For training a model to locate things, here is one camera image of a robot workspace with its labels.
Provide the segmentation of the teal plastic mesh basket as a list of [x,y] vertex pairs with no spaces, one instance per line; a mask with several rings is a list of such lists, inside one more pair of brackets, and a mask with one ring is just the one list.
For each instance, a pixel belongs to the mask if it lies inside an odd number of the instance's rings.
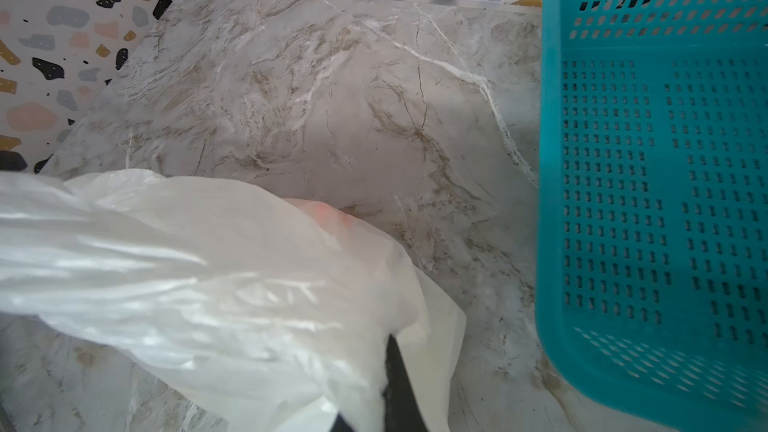
[[767,427],[767,0],[542,0],[536,323],[681,431]]

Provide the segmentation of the white plastic bag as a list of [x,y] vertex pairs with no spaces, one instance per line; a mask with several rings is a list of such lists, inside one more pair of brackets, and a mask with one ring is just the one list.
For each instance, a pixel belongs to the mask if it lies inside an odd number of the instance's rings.
[[466,325],[363,220],[143,169],[3,173],[1,309],[120,350],[233,431],[377,431],[390,335],[445,431]]

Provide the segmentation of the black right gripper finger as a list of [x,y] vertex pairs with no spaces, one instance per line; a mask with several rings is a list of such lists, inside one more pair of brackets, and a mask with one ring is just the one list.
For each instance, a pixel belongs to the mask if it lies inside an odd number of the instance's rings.
[[384,367],[387,383],[381,393],[383,409],[377,415],[380,419],[377,431],[427,432],[403,356],[393,335],[387,339]]

